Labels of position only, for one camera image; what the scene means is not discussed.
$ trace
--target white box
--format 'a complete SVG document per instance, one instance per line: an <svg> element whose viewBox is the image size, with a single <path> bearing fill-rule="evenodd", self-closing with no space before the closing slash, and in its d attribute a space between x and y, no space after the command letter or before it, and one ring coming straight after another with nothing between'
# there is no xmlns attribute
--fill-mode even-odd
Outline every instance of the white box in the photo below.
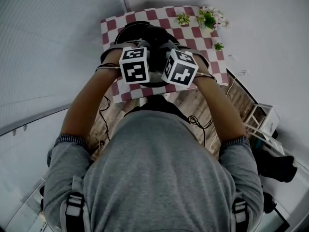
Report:
<svg viewBox="0 0 309 232"><path fill-rule="evenodd" d="M191 52L172 49L162 80L167 83L189 87L197 73L198 65Z"/></svg>
<svg viewBox="0 0 309 232"><path fill-rule="evenodd" d="M127 84L149 83L146 47L125 47L119 64L122 77Z"/></svg>

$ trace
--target person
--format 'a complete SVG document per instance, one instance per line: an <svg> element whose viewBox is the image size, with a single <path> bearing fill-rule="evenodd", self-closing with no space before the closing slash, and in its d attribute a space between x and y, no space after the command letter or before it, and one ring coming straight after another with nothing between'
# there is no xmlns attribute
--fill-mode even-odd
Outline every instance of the person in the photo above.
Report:
<svg viewBox="0 0 309 232"><path fill-rule="evenodd" d="M121 49L104 63L119 65ZM194 55L199 72L208 74ZM222 143L220 158L201 146L187 118L163 97L152 97L118 124L99 159L92 163L85 138L117 69L100 69L78 94L63 122L52 152L44 191L44 214L61 230L60 207L72 180L83 180L91 231L235 230L233 204L246 202L247 229L263 212L263 192L256 163L237 111L216 81L194 78L205 97Z"/></svg>

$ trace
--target table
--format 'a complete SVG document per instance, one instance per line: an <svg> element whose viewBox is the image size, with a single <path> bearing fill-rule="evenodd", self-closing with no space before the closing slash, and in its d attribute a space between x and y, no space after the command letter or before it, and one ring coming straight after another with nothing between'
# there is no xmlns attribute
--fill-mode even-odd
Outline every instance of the table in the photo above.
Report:
<svg viewBox="0 0 309 232"><path fill-rule="evenodd" d="M219 85L228 86L226 63L222 51L215 51L213 42L218 42L219 36L216 31L209 32L201 29L197 22L200 7L198 6L169 6L163 8L145 9L139 12L128 12L122 16L113 16L101 20L101 31L104 51L115 41L118 33L126 24L135 21L148 21L153 26L165 28L173 35L181 45L199 50L208 60L209 72L217 79ZM176 14L186 13L190 16L190 24L181 26L176 20ZM122 77L112 84L114 103L125 102L132 99L147 97L156 94L194 89L192 84L189 88L168 84L164 87L145 87L140 84L126 84Z"/></svg>

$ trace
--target shoulder strap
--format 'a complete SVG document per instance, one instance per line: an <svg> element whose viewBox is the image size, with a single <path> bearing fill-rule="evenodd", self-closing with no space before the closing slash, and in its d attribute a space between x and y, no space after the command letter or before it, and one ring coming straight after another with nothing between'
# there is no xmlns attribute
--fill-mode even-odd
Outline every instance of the shoulder strap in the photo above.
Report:
<svg viewBox="0 0 309 232"><path fill-rule="evenodd" d="M61 204L60 223L63 232L90 232L89 212L83 195L83 179L79 177L73 177L72 192Z"/></svg>
<svg viewBox="0 0 309 232"><path fill-rule="evenodd" d="M246 232L249 224L249 213L247 202L242 198L236 198L233 203L233 214L235 216L236 232Z"/></svg>

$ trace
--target floor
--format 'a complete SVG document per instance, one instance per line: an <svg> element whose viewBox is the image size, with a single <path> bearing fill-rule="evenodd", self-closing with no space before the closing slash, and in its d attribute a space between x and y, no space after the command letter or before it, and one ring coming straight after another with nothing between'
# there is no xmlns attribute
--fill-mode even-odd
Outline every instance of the floor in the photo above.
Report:
<svg viewBox="0 0 309 232"><path fill-rule="evenodd" d="M232 83L233 78L229 76L229 84L232 85ZM222 89L225 91L225 93L227 93L229 87L222 87ZM110 108L102 112L102 114L108 124L109 137L112 138L113 131L117 126L118 122L124 117L127 112L132 110L135 106L139 105L139 100L132 100L128 102L114 104L112 101L112 94L110 90L107 92L106 96L111 100L111 105ZM254 101L237 82L234 82L232 88L230 89L228 93L228 98L239 111L240 117L244 121L249 115L253 107ZM207 103L198 89L171 93L168 101L174 103L184 115L196 116L200 124L203 126L206 125L211 119ZM101 108L104 109L105 107L107 107L107 100L104 98L101 103ZM200 144L203 144L203 130L194 125L193 130ZM105 131L105 122L100 117L100 115L97 114L95 123L87 139L89 147L91 149L97 149L93 154L94 159L96 159L100 155L100 153L104 150L104 147L108 143L108 138ZM205 135L205 148L209 150L216 158L218 158L220 141L216 136L216 130L213 124L209 128L205 129Z"/></svg>

